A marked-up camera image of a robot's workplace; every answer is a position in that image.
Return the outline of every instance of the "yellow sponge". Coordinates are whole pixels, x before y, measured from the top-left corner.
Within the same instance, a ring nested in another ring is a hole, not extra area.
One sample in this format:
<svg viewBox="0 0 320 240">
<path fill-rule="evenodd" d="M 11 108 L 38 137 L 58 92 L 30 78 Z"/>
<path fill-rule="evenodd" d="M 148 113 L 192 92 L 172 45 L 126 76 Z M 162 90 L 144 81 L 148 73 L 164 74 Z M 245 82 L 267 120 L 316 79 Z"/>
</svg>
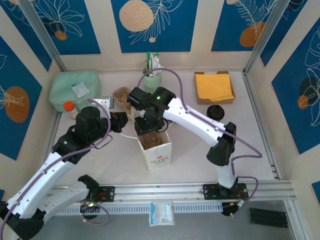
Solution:
<svg viewBox="0 0 320 240">
<path fill-rule="evenodd" d="M 211 102 L 234 99 L 229 74 L 196 74 L 196 89 L 200 99 Z"/>
</svg>

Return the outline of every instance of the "orange bottle cap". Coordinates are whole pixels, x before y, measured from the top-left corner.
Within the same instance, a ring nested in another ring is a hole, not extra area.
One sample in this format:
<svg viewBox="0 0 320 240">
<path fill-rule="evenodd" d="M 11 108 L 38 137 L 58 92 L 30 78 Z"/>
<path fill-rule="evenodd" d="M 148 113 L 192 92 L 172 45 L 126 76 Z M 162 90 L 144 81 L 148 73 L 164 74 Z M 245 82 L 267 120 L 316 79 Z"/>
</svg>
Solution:
<svg viewBox="0 0 320 240">
<path fill-rule="evenodd" d="M 63 108 L 64 110 L 66 110 L 67 112 L 72 111 L 73 109 L 75 109 L 75 104 L 72 101 L 66 101 L 63 104 Z"/>
</svg>

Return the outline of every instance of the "blue panel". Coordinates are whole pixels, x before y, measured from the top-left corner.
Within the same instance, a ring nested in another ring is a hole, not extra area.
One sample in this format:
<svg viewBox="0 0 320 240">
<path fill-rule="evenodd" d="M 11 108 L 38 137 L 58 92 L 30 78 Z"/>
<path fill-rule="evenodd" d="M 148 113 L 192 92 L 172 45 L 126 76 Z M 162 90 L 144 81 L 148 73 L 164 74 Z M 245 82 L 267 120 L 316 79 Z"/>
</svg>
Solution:
<svg viewBox="0 0 320 240">
<path fill-rule="evenodd" d="M 101 53 L 84 0 L 31 3 L 61 55 Z"/>
<path fill-rule="evenodd" d="M 272 85 L 299 153 L 320 144 L 320 18 Z"/>
<path fill-rule="evenodd" d="M 313 187 L 315 196 L 318 199 L 318 202 L 320 204 L 320 181 L 312 183 L 312 187 Z"/>
<path fill-rule="evenodd" d="M 275 0 L 225 0 L 211 51 L 251 51 L 275 3 Z"/>
<path fill-rule="evenodd" d="M 4 197 L 5 191 L 0 189 L 0 201 Z"/>
<path fill-rule="evenodd" d="M 111 4 L 122 53 L 190 52 L 198 0 L 111 0 Z"/>
<path fill-rule="evenodd" d="M 42 87 L 1 37 L 0 75 L 0 153 L 16 160 Z"/>
<path fill-rule="evenodd" d="M 286 36 L 290 27 L 296 20 L 299 15 L 301 9 L 306 4 L 307 0 L 291 0 L 288 7 L 284 11 L 279 23 L 275 27 L 269 41 L 267 42 L 265 48 L 261 53 L 261 59 L 263 64 L 266 66 L 270 61 L 271 57 L 277 50 L 281 41 Z"/>
<path fill-rule="evenodd" d="M 15 27 L 21 33 L 39 61 L 42 63 L 44 68 L 48 71 L 52 60 L 18 5 L 13 4 L 8 0 L 0 0 L 0 5 L 9 16 Z"/>
</svg>

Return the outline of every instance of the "cardboard box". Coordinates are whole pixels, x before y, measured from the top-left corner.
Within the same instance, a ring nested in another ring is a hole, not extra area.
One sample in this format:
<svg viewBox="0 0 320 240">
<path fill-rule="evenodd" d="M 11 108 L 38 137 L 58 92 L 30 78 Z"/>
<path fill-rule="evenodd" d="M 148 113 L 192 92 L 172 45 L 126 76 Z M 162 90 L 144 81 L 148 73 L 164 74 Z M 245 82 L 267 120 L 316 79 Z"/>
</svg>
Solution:
<svg viewBox="0 0 320 240">
<path fill-rule="evenodd" d="M 140 116 L 140 112 L 134 110 L 132 107 L 131 116 L 135 119 Z M 139 146 L 149 170 L 171 164 L 172 142 L 170 141 L 167 131 L 160 132 L 159 135 L 161 137 L 161 144 L 151 148 L 144 147 L 143 136 L 137 136 Z"/>
<path fill-rule="evenodd" d="M 199 104 L 199 105 L 205 105 L 205 104 L 232 104 L 234 102 L 234 98 L 233 99 L 226 99 L 226 100 L 223 100 L 223 101 L 211 101 L 210 99 L 202 99 L 202 98 L 199 98 L 199 95 L 198 95 L 198 90 L 197 90 L 197 82 L 196 82 L 196 74 L 205 74 L 203 71 L 196 71 L 194 73 L 194 77 L 193 77 L 193 81 L 194 81 L 194 87 L 195 87 L 195 96 L 196 96 L 196 102 Z M 228 71 L 218 71 L 216 74 L 229 74 Z M 232 82 L 231 82 L 231 79 L 230 79 L 230 85 L 231 85 L 231 93 L 234 97 L 236 97 L 235 95 L 235 91 L 234 91 L 234 87 L 232 86 Z"/>
</svg>

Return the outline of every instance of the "floor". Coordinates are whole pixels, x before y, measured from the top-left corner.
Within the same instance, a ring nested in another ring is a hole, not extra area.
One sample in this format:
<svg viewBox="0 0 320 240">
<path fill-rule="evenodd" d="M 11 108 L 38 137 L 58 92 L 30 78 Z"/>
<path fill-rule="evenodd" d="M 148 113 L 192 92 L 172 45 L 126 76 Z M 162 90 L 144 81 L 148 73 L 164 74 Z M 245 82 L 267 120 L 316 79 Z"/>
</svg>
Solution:
<svg viewBox="0 0 320 240">
<path fill-rule="evenodd" d="M 194 72 L 178 70 L 183 82 L 183 95 L 186 104 L 206 114 L 209 105 L 198 105 L 193 82 Z M 108 72 L 99 75 L 102 82 L 102 95 L 111 96 L 123 86 L 133 89 L 141 77 L 138 71 Z M 233 122 L 237 126 L 237 136 L 261 151 L 263 158 L 238 159 L 235 171 L 238 176 L 254 176 L 259 180 L 273 180 L 269 160 L 254 116 L 242 73 L 230 72 L 235 92 L 232 104 L 223 104 L 225 117 L 223 123 Z M 162 73 L 162 86 L 179 96 L 179 84 L 169 72 Z M 115 107 L 113 112 L 120 112 Z M 63 113 L 58 126 L 56 140 L 74 125 L 67 113 Z M 206 159 L 209 146 L 197 135 L 174 123 L 167 133 L 172 142 L 171 165 L 148 170 L 142 151 L 136 139 L 127 138 L 112 132 L 113 141 L 101 150 L 92 150 L 68 173 L 58 185 L 71 185 L 78 177 L 88 174 L 100 184 L 165 184 L 199 183 L 218 180 L 215 166 Z M 123 134 L 135 137 L 134 127 L 129 121 Z M 237 142 L 234 155 L 252 154 L 253 152 Z"/>
<path fill-rule="evenodd" d="M 283 202 L 249 202 L 249 207 L 285 211 Z M 97 221 L 105 221 L 100 216 Z M 221 213 L 175 214 L 175 226 L 149 226 L 148 214 L 111 215 L 104 226 L 84 223 L 80 216 L 53 217 L 32 240 L 294 240 L 291 227 L 250 224 L 247 207 L 234 218 Z"/>
</svg>

